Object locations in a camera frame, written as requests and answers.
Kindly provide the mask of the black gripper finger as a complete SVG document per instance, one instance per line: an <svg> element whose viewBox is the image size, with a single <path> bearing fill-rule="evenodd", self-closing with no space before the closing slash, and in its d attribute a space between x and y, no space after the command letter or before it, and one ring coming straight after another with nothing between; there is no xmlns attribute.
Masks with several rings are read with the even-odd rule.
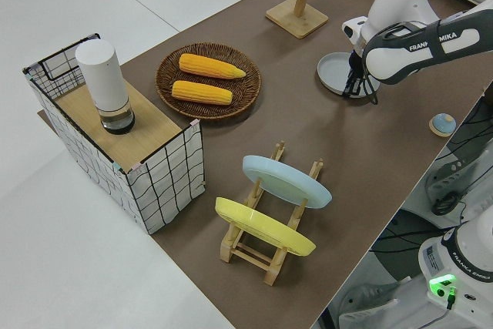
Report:
<svg viewBox="0 0 493 329"><path fill-rule="evenodd" d="M357 98L363 98L369 96L369 80L366 75L352 77L352 96Z"/></svg>
<svg viewBox="0 0 493 329"><path fill-rule="evenodd" d="M347 81L342 92L344 98L350 98L357 95L357 76L355 71L351 69L347 76Z"/></svg>

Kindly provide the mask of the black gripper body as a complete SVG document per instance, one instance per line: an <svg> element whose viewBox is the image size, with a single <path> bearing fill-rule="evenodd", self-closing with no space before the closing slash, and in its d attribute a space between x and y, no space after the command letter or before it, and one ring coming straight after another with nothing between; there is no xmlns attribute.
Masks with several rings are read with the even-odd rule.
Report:
<svg viewBox="0 0 493 329"><path fill-rule="evenodd" d="M360 57L357 52L353 49L350 53L349 57L349 66L350 66L350 76L365 76L369 75L369 71L364 64L364 60Z"/></svg>

